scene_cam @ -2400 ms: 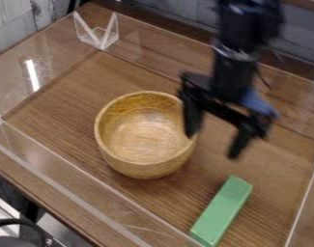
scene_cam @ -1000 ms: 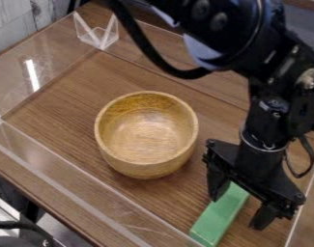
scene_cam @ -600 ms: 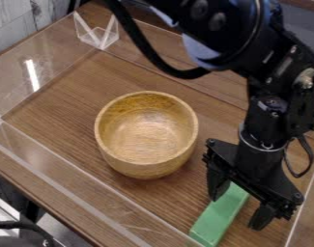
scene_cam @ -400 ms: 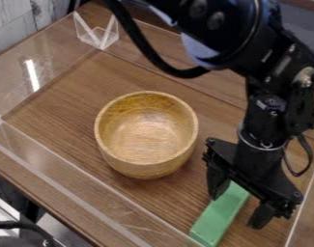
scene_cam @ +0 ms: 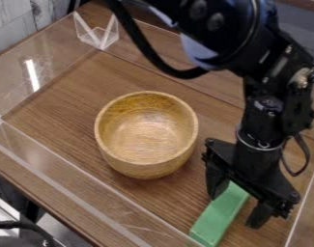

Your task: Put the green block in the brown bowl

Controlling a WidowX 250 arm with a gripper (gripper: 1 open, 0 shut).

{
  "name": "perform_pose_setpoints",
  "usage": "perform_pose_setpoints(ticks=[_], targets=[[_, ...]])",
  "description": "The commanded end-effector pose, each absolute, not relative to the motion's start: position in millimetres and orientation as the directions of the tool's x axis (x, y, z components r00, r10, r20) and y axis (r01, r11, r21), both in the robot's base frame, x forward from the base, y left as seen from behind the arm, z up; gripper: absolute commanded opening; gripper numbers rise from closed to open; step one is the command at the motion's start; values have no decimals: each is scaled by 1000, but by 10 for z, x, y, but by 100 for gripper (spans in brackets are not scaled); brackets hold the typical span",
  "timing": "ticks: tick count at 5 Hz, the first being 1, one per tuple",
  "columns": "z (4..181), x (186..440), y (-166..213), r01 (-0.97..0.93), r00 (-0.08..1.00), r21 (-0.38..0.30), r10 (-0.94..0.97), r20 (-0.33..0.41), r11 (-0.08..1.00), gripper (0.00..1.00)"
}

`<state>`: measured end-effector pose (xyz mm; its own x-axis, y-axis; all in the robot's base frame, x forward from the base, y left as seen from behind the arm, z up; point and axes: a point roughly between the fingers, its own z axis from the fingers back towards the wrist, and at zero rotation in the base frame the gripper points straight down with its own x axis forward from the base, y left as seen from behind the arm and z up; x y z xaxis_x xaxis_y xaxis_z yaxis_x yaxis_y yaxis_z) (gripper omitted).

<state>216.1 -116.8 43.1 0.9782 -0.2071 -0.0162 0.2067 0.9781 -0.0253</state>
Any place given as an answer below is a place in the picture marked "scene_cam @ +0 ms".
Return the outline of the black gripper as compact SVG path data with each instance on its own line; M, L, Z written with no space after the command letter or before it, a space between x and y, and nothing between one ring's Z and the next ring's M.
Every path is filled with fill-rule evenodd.
M202 160L206 164L207 193L212 200L226 192L234 182L259 203L246 226L259 229L271 216L287 218L301 196L281 171L277 149L258 151L245 144L207 138Z

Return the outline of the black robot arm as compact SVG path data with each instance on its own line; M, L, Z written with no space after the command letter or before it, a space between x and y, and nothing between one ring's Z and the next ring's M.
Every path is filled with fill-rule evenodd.
M301 132L314 122L314 57L279 27L273 0L145 0L182 34L196 68L190 76L227 69L243 78L245 112L237 141L206 141L208 194L216 198L231 183L257 199L247 225L289 217L300 193L285 158L287 142L308 146Z

